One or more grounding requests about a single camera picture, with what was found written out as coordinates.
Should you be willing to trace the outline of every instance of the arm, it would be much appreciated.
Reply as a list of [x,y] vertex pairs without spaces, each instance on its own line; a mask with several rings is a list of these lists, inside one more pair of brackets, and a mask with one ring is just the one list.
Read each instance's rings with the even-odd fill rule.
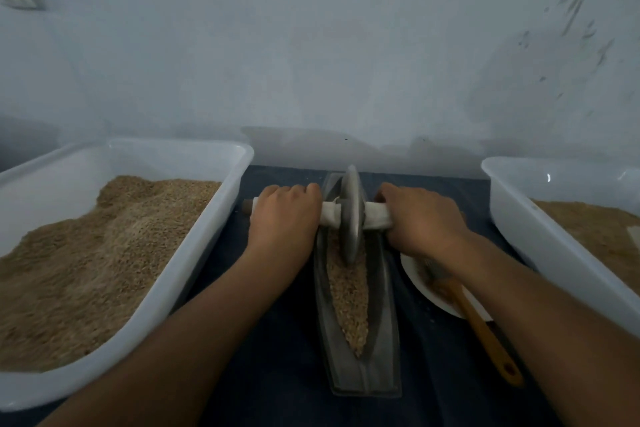
[[317,184],[266,188],[240,259],[41,426],[196,425],[244,336],[306,262],[321,205]]
[[640,341],[471,232],[452,199],[383,184],[391,245],[431,257],[507,334],[567,425],[637,425]]

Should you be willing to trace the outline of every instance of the metal base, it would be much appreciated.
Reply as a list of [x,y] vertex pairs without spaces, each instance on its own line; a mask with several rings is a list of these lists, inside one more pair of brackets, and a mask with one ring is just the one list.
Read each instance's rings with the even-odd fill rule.
[[[343,172],[331,172],[324,180],[324,201],[340,194]],[[402,395],[400,350],[391,277],[379,232],[365,232],[367,285],[369,286],[369,334],[362,356],[350,349],[338,325],[326,274],[327,229],[320,229],[314,249],[314,279],[319,329],[323,341],[329,384],[335,395]]]

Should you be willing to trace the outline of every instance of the wall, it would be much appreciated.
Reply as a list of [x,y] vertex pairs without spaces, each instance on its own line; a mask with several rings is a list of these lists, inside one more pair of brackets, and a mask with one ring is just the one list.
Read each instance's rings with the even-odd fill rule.
[[640,164],[640,0],[44,1],[0,8],[10,162],[125,134],[323,169]]

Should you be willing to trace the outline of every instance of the person's left hand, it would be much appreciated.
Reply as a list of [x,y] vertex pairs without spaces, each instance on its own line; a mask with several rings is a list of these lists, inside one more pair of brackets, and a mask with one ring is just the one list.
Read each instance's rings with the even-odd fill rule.
[[297,274],[314,246],[321,210],[322,192],[316,183],[266,187],[251,215],[246,253]]

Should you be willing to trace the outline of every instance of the white plastic tub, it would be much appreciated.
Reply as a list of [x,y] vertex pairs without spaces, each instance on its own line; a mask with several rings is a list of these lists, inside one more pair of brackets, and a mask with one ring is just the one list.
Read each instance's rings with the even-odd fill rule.
[[577,160],[490,157],[491,216],[551,282],[640,337],[640,297],[531,200],[582,201],[640,216],[640,169]]
[[231,213],[253,149],[221,140],[116,138],[68,146],[0,173],[0,256],[28,231],[77,218],[102,186],[120,174],[149,180],[222,181],[133,316],[84,358],[44,373],[0,372],[0,410],[21,410],[80,389],[135,348],[172,310]]

